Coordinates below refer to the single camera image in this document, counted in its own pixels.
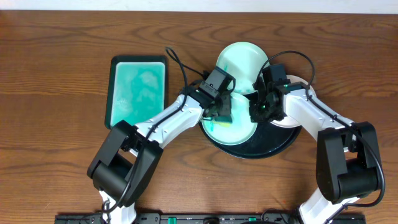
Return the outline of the white plate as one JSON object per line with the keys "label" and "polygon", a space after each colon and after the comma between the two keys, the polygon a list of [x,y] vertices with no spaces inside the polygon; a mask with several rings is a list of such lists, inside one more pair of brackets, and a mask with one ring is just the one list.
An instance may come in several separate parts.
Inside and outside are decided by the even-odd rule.
{"label": "white plate", "polygon": [[[290,80],[291,83],[302,82],[304,84],[307,84],[307,81],[305,81],[303,78],[294,75],[287,75],[287,78]],[[284,116],[281,121],[273,120],[271,123],[281,128],[296,128],[300,126],[300,123],[298,121],[289,116]]]}

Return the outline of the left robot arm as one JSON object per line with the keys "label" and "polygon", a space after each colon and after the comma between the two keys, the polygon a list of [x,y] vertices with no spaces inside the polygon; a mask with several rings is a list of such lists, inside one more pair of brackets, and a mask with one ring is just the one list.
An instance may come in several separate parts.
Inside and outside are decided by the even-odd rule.
{"label": "left robot arm", "polygon": [[104,223],[133,223],[135,202],[145,191],[164,148],[204,117],[214,116],[230,104],[231,90],[201,83],[186,86],[161,113],[134,126],[115,124],[88,167],[87,175],[98,189]]}

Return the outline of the mint plate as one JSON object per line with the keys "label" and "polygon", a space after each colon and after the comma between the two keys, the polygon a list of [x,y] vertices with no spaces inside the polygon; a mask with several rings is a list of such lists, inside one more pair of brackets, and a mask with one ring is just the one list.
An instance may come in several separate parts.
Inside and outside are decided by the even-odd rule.
{"label": "mint plate", "polygon": [[247,141],[255,132],[257,123],[249,115],[249,100],[239,94],[231,94],[231,123],[202,120],[205,134],[217,143],[234,146]]}
{"label": "mint plate", "polygon": [[222,68],[236,80],[234,92],[242,95],[255,93],[253,84],[263,64],[266,53],[250,42],[235,42],[220,53],[216,66]]}

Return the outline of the green scouring sponge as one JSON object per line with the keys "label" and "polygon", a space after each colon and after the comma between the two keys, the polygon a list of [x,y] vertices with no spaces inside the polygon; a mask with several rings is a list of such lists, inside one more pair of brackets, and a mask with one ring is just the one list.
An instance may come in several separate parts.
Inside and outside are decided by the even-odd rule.
{"label": "green scouring sponge", "polygon": [[214,123],[221,123],[221,124],[231,124],[233,122],[233,119],[231,115],[218,115],[215,117],[212,117],[212,122]]}

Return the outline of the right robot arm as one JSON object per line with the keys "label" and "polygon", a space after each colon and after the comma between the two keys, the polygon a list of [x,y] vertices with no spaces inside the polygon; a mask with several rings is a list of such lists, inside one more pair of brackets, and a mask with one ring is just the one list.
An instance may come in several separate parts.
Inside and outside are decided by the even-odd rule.
{"label": "right robot arm", "polygon": [[258,77],[258,98],[249,106],[253,122],[296,120],[317,142],[317,189],[298,208],[291,223],[331,223],[344,209],[360,207],[358,200],[378,191],[385,194],[377,134],[369,122],[355,123],[321,102],[302,82]]}

